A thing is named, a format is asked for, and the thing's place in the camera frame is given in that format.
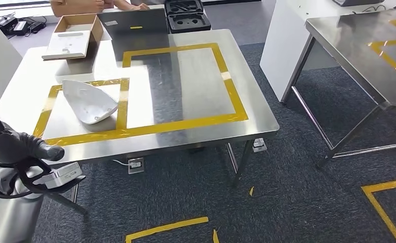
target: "person's arm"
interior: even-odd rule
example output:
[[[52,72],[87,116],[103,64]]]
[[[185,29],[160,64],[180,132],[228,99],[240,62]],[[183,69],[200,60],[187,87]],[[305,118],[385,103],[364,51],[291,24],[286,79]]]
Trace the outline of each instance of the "person's arm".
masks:
[[[94,0],[89,4],[63,5],[63,0],[51,1],[51,7],[56,17],[70,14],[91,14],[100,13],[104,9],[104,0]]]
[[[140,10],[140,9],[150,9],[148,5],[146,4],[140,4],[138,6],[132,5],[129,2],[125,0],[114,0],[114,5],[123,11],[126,10]]]

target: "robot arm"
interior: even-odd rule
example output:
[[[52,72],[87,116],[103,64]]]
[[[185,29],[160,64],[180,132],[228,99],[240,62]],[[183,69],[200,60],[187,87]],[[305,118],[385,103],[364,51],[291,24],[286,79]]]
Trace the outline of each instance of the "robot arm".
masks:
[[[0,178],[2,194],[12,193],[12,188],[8,188],[3,181],[10,177],[13,178],[14,174],[19,175],[23,185],[28,188],[30,193],[63,193],[71,189],[85,178],[81,176],[82,171],[77,163],[53,170],[41,160],[57,161],[63,156],[63,148],[50,146],[44,140],[32,135],[18,133],[0,121],[0,176],[3,171],[4,177],[8,177],[2,180]],[[33,175],[29,175],[31,168],[34,171]],[[41,173],[35,175],[35,171],[41,171]],[[10,198],[8,195],[2,196],[2,194],[0,197]]]
[[[63,156],[63,148],[0,121],[0,243],[31,242],[44,195],[68,201],[56,194],[85,178],[78,163],[56,170],[42,160]]]

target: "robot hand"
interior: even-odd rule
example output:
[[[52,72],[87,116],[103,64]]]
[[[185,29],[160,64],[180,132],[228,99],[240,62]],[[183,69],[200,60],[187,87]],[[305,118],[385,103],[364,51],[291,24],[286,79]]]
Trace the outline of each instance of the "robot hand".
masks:
[[[15,168],[22,183],[31,192],[62,193],[85,178],[81,176],[82,171],[77,163],[52,170],[41,160],[57,161],[63,156],[63,148],[50,146],[44,140],[26,133],[17,133],[0,121],[0,167]],[[42,172],[29,177],[27,172],[31,167],[39,167]]]

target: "cardboard box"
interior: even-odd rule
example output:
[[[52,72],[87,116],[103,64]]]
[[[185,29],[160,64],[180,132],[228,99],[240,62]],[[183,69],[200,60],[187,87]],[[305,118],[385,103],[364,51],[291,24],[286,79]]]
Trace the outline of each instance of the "cardboard box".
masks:
[[[102,35],[103,27],[96,14],[62,16],[42,58],[84,58],[89,48],[98,48]]]

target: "white device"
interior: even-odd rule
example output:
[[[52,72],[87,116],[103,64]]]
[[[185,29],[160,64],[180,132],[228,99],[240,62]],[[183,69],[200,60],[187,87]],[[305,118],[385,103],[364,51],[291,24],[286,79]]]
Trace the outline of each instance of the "white device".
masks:
[[[72,181],[82,174],[82,170],[77,162],[63,166],[53,171],[49,175],[42,176],[35,180],[34,184],[45,184],[48,189],[60,187]]]

